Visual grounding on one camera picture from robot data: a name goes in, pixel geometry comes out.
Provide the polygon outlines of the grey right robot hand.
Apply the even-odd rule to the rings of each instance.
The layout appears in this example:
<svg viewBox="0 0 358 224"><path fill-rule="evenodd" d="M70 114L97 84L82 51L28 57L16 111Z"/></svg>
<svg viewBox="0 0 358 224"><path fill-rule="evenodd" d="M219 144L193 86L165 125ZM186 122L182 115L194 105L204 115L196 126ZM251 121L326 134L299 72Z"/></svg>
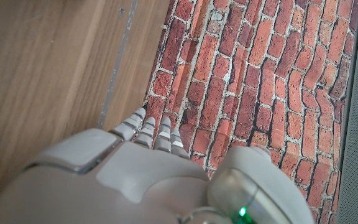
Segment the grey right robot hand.
<svg viewBox="0 0 358 224"><path fill-rule="evenodd" d="M313 223L300 190L262 146L234 146L216 171L165 118L139 108L33 158L0 193L0 223Z"/></svg>

